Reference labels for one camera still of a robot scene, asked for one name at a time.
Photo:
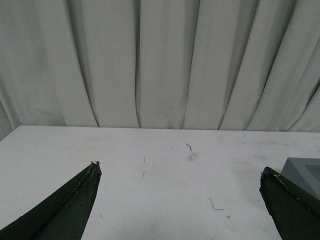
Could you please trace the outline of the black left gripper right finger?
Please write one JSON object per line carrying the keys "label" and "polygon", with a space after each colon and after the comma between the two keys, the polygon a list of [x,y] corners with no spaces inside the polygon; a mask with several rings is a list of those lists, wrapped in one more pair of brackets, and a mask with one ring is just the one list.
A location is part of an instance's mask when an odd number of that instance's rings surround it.
{"label": "black left gripper right finger", "polygon": [[320,238],[320,200],[298,185],[265,167],[259,192],[283,240]]}

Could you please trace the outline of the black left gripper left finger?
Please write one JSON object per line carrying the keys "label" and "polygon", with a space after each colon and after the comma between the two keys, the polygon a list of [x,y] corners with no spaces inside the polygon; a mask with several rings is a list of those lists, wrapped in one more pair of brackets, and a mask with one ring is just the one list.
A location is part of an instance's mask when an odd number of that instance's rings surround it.
{"label": "black left gripper left finger", "polygon": [[66,182],[45,200],[1,229],[2,240],[80,240],[101,179],[98,161]]}

